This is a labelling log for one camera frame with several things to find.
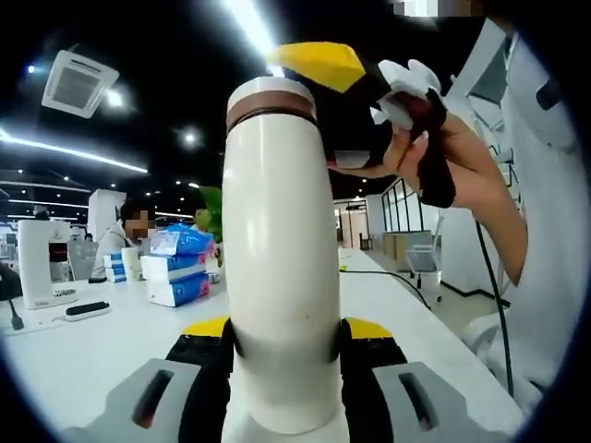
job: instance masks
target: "black ceiling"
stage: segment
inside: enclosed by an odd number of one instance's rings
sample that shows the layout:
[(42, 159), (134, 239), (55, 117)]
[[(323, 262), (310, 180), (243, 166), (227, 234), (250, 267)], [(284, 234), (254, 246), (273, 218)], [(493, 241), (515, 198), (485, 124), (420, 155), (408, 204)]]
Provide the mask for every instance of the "black ceiling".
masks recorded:
[[(450, 75), (464, 65), (483, 23), (481, 18), (446, 18), (425, 24), (395, 16), (385, 1), (252, 1), (278, 44), (345, 42), (377, 61), (417, 58), (439, 75), (445, 90)], [(12, 5), (20, 10), (11, 11), (0, 28), (0, 126), (11, 135), (144, 166), (150, 173), (0, 141), (0, 180), (14, 179), (15, 171), (22, 169), (25, 174), (17, 178), (38, 183), (64, 185), (62, 177), (69, 176), (70, 183), (91, 190), (117, 183), (129, 194), (152, 192), (154, 204), (166, 212), (181, 209), (189, 214), (200, 206), (199, 191), (186, 183), (221, 184), (226, 101), (241, 83), (265, 75), (260, 55), (224, 1)], [(124, 110), (101, 106), (90, 120), (41, 107), (47, 76), (30, 75), (26, 67), (49, 70), (62, 49), (117, 69), (116, 85), (130, 105)], [(298, 78), (289, 71), (286, 75)], [(335, 150), (370, 150), (372, 159), (380, 158), (390, 136), (387, 126), (372, 125), (365, 106), (300, 80), (316, 98), (327, 157)], [(193, 150), (179, 142), (189, 126), (202, 135), (201, 145)], [(183, 184), (177, 186), (176, 180)], [(381, 192), (392, 179), (362, 184), (358, 178), (331, 173), (331, 181), (335, 198), (352, 198), (359, 188), (362, 195)], [(0, 188), (14, 191), (14, 186)], [(54, 197), (53, 191), (35, 192), (36, 199)], [(60, 198), (78, 202), (84, 197), (62, 193)], [(0, 216), (24, 213), (23, 206), (6, 203), (0, 192), (2, 200)], [(58, 210), (64, 215), (78, 212)]]

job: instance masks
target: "brown band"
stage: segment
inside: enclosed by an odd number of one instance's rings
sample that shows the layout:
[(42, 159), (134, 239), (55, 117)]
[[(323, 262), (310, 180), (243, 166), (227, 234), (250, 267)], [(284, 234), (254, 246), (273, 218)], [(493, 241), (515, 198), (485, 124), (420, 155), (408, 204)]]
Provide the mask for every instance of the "brown band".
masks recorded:
[(261, 114), (292, 114), (316, 124), (316, 110), (306, 97), (286, 90), (265, 90), (235, 103), (225, 119), (226, 133), (238, 123)]

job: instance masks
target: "yellow block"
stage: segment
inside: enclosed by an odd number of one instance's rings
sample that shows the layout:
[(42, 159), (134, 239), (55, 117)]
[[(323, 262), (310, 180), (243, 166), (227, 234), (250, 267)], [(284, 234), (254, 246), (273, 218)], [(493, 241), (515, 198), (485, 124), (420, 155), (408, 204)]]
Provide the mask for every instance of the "yellow block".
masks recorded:
[(225, 322), (228, 321), (228, 318), (229, 317), (217, 317), (212, 318), (211, 320), (195, 323), (194, 325), (185, 328), (183, 334), (205, 337), (222, 337), (223, 327), (225, 326)]
[(392, 334), (383, 326), (359, 318), (348, 317), (351, 327), (351, 338), (355, 339), (389, 339)]
[(268, 54), (267, 60), (339, 92), (345, 92), (366, 74), (355, 51), (342, 43), (284, 44)]

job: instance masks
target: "white table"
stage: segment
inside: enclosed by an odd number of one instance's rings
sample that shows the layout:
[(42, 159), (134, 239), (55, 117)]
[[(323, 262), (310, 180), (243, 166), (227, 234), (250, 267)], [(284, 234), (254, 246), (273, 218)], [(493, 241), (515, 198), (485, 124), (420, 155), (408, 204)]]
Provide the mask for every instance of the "white table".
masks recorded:
[[(351, 270), (383, 270), (361, 251), (341, 251), (341, 263)], [(21, 386), (49, 424), (61, 429), (84, 426), (104, 409), (106, 395), (150, 358), (164, 358), (182, 329), (192, 323), (228, 315), (222, 285), (213, 285), (204, 299), (178, 308), (148, 302), (144, 283), (66, 283), (78, 290), (75, 304), (105, 300), (113, 311), (53, 329), (5, 337), (5, 357), (13, 364)], [(511, 397), (486, 367), (396, 279), (377, 274), (341, 274), (343, 317), (359, 317), (381, 324), (396, 339), (409, 362), (425, 363), (447, 380), (467, 401), (469, 415), (488, 430), (513, 433), (523, 416)], [(69, 305), (27, 311), (15, 302), (26, 324), (51, 321)], [(0, 325), (10, 322), (6, 303)], [(261, 441), (262, 432), (247, 419), (240, 377), (232, 377), (224, 440)], [(290, 441), (339, 441), (341, 413), (324, 428)], [(277, 436), (265, 441), (283, 441)]]

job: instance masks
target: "white lab coat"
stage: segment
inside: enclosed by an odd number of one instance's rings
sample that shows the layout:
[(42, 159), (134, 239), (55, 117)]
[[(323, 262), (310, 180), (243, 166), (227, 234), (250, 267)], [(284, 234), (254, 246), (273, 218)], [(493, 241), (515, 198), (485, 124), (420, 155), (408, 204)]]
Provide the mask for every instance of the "white lab coat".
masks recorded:
[[(543, 69), (540, 64), (529, 67), (534, 68)], [(509, 84), (501, 109), (525, 204), (527, 253), (506, 319), (513, 396), (531, 413), (560, 369), (583, 306), (591, 209), (580, 147), (549, 147), (537, 138), (519, 112), (518, 94)], [(488, 349), (479, 349), (478, 355), (505, 385), (501, 330), (484, 346)]]
[(117, 252), (121, 252), (122, 248), (133, 245), (134, 243), (131, 239), (126, 237), (122, 222), (117, 221), (104, 233), (99, 242), (96, 258), (94, 259), (94, 267), (92, 268), (92, 277), (97, 279), (105, 277), (103, 256), (116, 254)]

